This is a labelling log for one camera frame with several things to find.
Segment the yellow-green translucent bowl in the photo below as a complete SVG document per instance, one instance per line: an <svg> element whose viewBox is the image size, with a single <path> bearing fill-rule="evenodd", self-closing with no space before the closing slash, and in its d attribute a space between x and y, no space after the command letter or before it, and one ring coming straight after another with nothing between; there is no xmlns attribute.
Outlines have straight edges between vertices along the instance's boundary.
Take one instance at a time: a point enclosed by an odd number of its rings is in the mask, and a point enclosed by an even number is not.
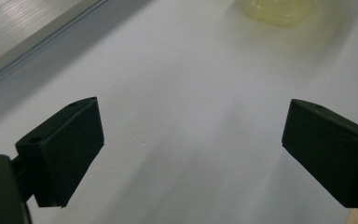
<svg viewBox="0 0 358 224"><path fill-rule="evenodd" d="M256 21L290 27L307 20L315 5L315 0L246 0L242 11Z"/></svg>

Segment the white wire shelf rack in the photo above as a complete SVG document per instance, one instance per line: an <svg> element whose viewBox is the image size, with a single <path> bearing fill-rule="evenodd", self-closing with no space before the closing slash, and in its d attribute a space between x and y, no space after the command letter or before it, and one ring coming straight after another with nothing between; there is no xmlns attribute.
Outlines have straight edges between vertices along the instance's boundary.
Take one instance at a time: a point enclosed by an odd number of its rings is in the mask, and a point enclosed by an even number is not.
<svg viewBox="0 0 358 224"><path fill-rule="evenodd" d="M0 77L107 0L0 0Z"/></svg>

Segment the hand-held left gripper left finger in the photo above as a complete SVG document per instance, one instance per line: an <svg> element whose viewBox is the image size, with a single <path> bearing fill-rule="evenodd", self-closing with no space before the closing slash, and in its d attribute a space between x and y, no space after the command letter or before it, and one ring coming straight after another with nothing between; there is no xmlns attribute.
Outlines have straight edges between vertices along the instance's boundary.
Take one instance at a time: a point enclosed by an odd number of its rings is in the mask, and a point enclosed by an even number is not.
<svg viewBox="0 0 358 224"><path fill-rule="evenodd" d="M67 105L16 143L21 197L65 207L103 145L98 99Z"/></svg>

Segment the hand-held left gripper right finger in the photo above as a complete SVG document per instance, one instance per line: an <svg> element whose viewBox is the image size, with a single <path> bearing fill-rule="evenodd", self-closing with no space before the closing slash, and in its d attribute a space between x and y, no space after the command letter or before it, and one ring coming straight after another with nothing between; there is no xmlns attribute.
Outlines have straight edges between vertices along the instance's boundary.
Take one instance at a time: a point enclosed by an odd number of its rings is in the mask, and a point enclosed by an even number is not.
<svg viewBox="0 0 358 224"><path fill-rule="evenodd" d="M324 106L293 99L282 146L339 203L358 208L358 124Z"/></svg>

